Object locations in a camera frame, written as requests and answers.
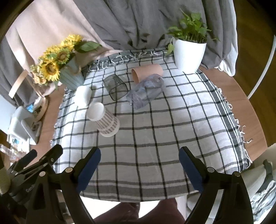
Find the houndstooth paper cup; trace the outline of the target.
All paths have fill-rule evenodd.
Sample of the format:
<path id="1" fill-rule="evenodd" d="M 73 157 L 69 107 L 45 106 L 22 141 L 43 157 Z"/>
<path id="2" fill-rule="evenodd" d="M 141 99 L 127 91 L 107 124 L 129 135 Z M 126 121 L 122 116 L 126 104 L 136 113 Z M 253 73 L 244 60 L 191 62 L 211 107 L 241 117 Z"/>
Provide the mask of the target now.
<path id="1" fill-rule="evenodd" d="M 89 105 L 87 117 L 103 137 L 112 137 L 119 131 L 119 119 L 100 102 Z"/>

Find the white ceramic cup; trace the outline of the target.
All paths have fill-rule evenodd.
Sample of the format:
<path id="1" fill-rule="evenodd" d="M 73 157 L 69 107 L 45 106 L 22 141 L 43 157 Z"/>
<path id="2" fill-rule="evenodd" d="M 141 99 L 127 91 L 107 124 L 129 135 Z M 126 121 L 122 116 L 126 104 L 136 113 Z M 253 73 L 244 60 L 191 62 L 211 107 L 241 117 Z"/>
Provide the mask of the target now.
<path id="1" fill-rule="evenodd" d="M 92 90 L 87 86 L 79 86 L 75 92 L 74 103 L 79 107 L 86 107 L 89 105 Z"/>

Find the clear bluish plastic cup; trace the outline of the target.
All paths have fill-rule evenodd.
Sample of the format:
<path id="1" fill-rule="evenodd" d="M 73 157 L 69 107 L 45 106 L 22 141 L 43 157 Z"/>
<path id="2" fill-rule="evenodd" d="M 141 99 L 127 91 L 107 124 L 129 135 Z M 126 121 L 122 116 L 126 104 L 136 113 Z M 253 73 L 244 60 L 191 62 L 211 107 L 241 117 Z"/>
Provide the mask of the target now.
<path id="1" fill-rule="evenodd" d="M 163 78 L 158 74 L 152 74 L 131 89 L 126 98 L 134 109 L 145 107 L 155 100 L 166 88 Z"/>

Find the terracotta pink cup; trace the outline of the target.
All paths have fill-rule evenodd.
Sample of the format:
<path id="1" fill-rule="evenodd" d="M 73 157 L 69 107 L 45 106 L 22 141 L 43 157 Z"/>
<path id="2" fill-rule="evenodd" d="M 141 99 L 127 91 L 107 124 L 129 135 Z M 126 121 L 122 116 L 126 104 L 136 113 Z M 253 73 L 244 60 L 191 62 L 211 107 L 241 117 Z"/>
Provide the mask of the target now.
<path id="1" fill-rule="evenodd" d="M 138 84 L 150 75 L 163 76 L 163 69 L 159 64 L 144 65 L 131 69 L 133 81 Z"/>

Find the clear water bottle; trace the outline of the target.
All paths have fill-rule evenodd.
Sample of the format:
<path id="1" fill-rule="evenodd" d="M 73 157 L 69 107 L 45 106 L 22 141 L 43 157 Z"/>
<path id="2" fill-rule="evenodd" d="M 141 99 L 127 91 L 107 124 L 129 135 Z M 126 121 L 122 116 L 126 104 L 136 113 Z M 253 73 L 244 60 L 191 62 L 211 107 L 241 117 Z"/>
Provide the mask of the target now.
<path id="1" fill-rule="evenodd" d="M 8 148 L 3 144 L 0 144 L 0 150 L 9 157 L 10 161 L 17 161 L 20 159 L 20 153 L 14 148 Z"/>

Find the striped cushion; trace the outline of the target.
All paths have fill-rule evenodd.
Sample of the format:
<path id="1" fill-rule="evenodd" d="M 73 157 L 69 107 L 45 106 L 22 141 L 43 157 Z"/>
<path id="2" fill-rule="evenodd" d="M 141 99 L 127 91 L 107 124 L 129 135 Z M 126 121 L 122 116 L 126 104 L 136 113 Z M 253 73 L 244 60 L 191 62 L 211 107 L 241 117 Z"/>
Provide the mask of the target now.
<path id="1" fill-rule="evenodd" d="M 251 198 L 254 223 L 261 223 L 275 204 L 275 181 L 272 180 L 267 188 L 256 193 Z"/>

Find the round wooden tray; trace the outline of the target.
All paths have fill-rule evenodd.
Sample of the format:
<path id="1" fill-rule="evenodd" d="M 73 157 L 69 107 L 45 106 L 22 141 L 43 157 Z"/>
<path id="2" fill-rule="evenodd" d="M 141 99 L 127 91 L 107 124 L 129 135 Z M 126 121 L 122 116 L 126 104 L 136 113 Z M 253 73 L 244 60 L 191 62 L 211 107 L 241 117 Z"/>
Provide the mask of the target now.
<path id="1" fill-rule="evenodd" d="M 48 99 L 46 97 L 39 97 L 33 104 L 33 112 L 35 122 L 42 119 L 48 108 Z"/>

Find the ribbed blue-grey vase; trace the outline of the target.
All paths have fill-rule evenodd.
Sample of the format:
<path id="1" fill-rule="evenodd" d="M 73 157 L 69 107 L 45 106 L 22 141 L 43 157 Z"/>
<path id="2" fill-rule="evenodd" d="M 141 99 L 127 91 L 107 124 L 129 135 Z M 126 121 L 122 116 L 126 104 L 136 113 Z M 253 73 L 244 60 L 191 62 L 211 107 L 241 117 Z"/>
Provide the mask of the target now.
<path id="1" fill-rule="evenodd" d="M 76 56 L 69 60 L 60 70 L 59 81 L 72 91 L 76 91 L 79 86 L 83 85 L 84 77 L 81 67 L 77 63 Z"/>

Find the sunflower bouquet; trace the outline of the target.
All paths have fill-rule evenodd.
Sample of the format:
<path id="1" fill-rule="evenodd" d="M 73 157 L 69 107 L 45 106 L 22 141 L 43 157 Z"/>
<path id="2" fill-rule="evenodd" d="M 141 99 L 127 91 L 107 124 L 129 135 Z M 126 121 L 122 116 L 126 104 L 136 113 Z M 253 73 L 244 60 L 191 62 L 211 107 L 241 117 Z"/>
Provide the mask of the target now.
<path id="1" fill-rule="evenodd" d="M 57 84 L 62 70 L 68 68 L 76 53 L 87 53 L 101 47 L 97 42 L 84 40 L 79 34 L 68 35 L 59 45 L 48 47 L 38 58 L 38 63 L 30 66 L 33 82 L 39 86 Z"/>

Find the plaid grey white tablecloth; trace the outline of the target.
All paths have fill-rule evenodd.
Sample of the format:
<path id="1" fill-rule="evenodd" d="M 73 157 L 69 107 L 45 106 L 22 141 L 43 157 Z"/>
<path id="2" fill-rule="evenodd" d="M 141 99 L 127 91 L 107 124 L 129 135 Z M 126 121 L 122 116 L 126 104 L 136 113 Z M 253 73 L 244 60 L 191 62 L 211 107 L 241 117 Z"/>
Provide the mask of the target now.
<path id="1" fill-rule="evenodd" d="M 133 68 L 159 64 L 165 91 L 136 110 L 126 98 L 113 101 L 103 79 L 117 75 L 133 89 Z M 59 108 L 52 145 L 63 154 L 54 163 L 57 173 L 74 166 L 94 146 L 101 161 L 85 197 L 143 202 L 174 198 L 194 191 L 179 162 L 179 149 L 189 148 L 206 166 L 220 173 L 243 171 L 251 165 L 243 132 L 222 90 L 200 70 L 185 74 L 166 50 L 135 50 L 92 61 L 84 68 L 84 85 L 91 102 L 100 102 L 120 121 L 116 135 L 105 138 L 88 119 L 87 108 L 76 105 L 67 90 Z"/>

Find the pink beige cloth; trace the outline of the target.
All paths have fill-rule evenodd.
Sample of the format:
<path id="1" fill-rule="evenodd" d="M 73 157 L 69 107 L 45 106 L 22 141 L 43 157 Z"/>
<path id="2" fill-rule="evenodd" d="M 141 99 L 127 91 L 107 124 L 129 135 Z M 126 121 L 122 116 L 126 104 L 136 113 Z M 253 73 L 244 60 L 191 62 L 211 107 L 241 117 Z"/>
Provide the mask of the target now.
<path id="1" fill-rule="evenodd" d="M 38 63 L 48 47 L 59 45 L 68 35 L 79 34 L 102 45 L 95 51 L 75 54 L 81 71 L 91 61 L 117 53 L 100 39 L 73 1 L 20 1 L 13 6 L 16 11 L 1 40 L 1 94 L 18 105 L 50 94 L 61 83 L 35 84 L 30 66 Z"/>

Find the grey curtain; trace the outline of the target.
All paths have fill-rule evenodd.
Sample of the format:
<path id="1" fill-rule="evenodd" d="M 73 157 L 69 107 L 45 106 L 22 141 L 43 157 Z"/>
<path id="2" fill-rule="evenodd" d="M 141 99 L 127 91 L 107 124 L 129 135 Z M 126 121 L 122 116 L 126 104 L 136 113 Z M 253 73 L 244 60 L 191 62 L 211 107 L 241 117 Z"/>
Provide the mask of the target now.
<path id="1" fill-rule="evenodd" d="M 15 13 L 13 2 L 1 1 L 1 25 Z M 235 75 L 238 57 L 236 14 L 232 1 L 73 1 L 101 40 L 113 49 L 134 50 L 164 47 L 167 29 L 186 13 L 200 13 L 212 30 L 202 66 L 220 68 Z"/>

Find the white plant pot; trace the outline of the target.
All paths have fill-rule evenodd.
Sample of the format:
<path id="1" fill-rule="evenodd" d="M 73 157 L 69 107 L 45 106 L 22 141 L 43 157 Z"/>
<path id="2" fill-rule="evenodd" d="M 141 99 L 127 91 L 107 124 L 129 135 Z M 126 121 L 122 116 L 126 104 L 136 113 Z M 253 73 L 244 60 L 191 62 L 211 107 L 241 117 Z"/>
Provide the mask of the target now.
<path id="1" fill-rule="evenodd" d="M 176 68 L 185 74 L 195 73 L 203 59 L 206 44 L 173 38 Z"/>

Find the green potted plant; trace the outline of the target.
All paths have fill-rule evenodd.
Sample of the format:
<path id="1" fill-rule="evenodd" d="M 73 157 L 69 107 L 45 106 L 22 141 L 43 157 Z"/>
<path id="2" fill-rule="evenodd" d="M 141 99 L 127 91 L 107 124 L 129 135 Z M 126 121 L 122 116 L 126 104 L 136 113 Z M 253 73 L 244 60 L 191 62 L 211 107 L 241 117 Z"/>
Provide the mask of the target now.
<path id="1" fill-rule="evenodd" d="M 180 11 L 183 18 L 179 20 L 178 26 L 171 26 L 167 29 L 167 34 L 171 36 L 171 40 L 167 46 L 167 55 L 170 55 L 175 49 L 173 38 L 193 43 L 206 43 L 207 33 L 211 33 L 207 24 L 201 21 L 200 13 L 186 14 L 181 8 Z"/>

